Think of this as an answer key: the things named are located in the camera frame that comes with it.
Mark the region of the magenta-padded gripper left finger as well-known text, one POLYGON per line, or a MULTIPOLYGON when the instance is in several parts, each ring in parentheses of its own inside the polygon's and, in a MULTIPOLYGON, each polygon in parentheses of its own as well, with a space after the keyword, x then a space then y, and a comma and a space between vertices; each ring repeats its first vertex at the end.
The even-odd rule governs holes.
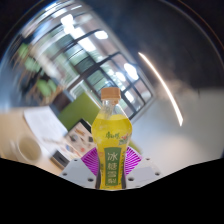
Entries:
POLYGON ((71 160, 60 177, 84 188, 98 189, 100 170, 97 150, 93 148, 81 158, 71 160))

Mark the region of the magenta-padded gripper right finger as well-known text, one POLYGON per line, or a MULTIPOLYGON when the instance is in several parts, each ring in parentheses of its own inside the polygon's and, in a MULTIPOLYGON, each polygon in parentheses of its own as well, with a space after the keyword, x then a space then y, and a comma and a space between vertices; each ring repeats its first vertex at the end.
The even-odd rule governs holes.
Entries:
POLYGON ((161 171, 149 157, 143 157, 131 147, 127 148, 124 162, 124 176, 127 189, 143 187, 158 180, 161 171))

